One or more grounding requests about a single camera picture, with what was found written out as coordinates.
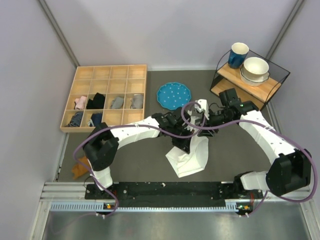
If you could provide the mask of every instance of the wooden shelf board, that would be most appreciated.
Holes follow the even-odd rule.
[[[264,103],[258,100],[256,97],[250,95],[246,91],[242,90],[240,87],[236,86],[232,82],[228,81],[227,79],[222,79],[217,85],[215,85],[211,92],[219,96],[219,93],[228,90],[228,89],[235,89],[236,94],[241,99],[242,102],[245,101],[252,101],[259,109],[264,106]]]
[[[109,94],[122,94],[126,92],[126,79],[110,79],[107,92]]]
[[[92,80],[89,94],[105,94],[107,93],[108,80]]]
[[[108,126],[121,125],[123,118],[123,109],[107,109],[103,111],[102,122]]]
[[[128,72],[129,79],[145,78],[146,74],[147,74],[146,65],[129,66],[129,72]]]
[[[74,81],[71,87],[70,94],[87,95],[90,88],[90,80]]]
[[[94,73],[92,66],[78,66],[75,73],[75,80],[90,80]]]
[[[218,70],[218,74],[225,77],[231,83],[235,84],[236,86],[246,91],[250,95],[253,95],[255,98],[257,98],[263,103],[267,102],[275,94],[278,88],[281,87],[281,83],[278,83],[271,77],[269,77],[269,79],[260,86],[249,86],[241,80],[240,69],[233,69],[229,67],[228,63],[226,63],[223,67],[221,67]]]
[[[144,78],[128,79],[126,82],[126,93],[144,93],[146,80]]]
[[[110,71],[110,66],[96,66],[94,67],[92,79],[108,79]]]
[[[91,133],[94,127],[60,127],[64,133]]]
[[[113,66],[111,68],[111,79],[126,79],[128,77],[128,66]]]

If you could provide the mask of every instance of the white bowl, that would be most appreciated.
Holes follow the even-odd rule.
[[[245,70],[244,67],[240,69],[240,72],[241,72],[240,76],[241,76],[241,80],[247,85],[257,87],[269,79],[269,73],[265,73],[264,75],[258,78],[250,79],[244,74],[244,70]]]
[[[243,66],[247,71],[246,76],[250,77],[250,79],[259,78],[269,71],[268,63],[262,58],[255,56],[247,58]]]

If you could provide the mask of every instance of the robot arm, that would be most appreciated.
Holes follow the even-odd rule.
[[[219,94],[219,97],[224,108],[217,112],[208,108],[206,100],[198,101],[200,107],[198,106],[196,109],[203,112],[203,118],[206,118],[204,127],[215,127],[239,119],[259,122],[268,127],[262,128],[248,122],[239,124],[254,138],[271,163],[268,172],[246,172],[237,175],[234,178],[234,183],[239,190],[269,190],[276,196],[281,196],[310,184],[311,164],[309,160],[301,151],[268,130],[272,127],[251,101],[241,102],[235,89],[223,91]],[[187,112],[183,114],[187,120],[190,119]],[[191,135],[193,131],[189,130],[183,121],[181,108],[165,115],[156,113],[142,121],[128,125],[135,125],[136,127],[108,130],[91,139],[83,147],[95,178],[105,188],[113,184],[109,166],[119,148],[142,139],[167,135],[160,133],[159,129],[179,136]],[[107,127],[105,123],[101,123],[93,130],[91,135]],[[213,133],[209,130],[202,130],[198,136],[212,137]],[[190,153],[191,138],[171,138],[175,147],[187,154]]]

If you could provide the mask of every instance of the blue mug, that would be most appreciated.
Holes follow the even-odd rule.
[[[249,47],[242,43],[236,42],[231,46],[228,64],[230,68],[237,69],[244,63],[249,52]]]

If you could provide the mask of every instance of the wooden organizer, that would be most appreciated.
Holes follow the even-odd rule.
[[[60,129],[64,133],[90,133],[88,121],[94,113],[102,113],[102,122],[108,126],[129,124],[145,118],[147,65],[79,66],[76,69],[70,94],[65,106]],[[86,96],[93,99],[96,93],[105,96],[103,109],[74,110],[75,99]],[[143,95],[143,108],[130,109],[135,94]],[[122,109],[110,109],[115,97],[123,97]],[[65,127],[77,112],[83,112],[80,127]]]
[[[222,91],[235,88],[238,97],[243,102],[252,101],[260,110],[281,87],[281,83],[271,77],[259,86],[247,85],[241,80],[240,69],[233,69],[228,63],[223,65],[217,73],[222,76],[222,79],[216,84],[213,80],[211,92],[218,96]]]

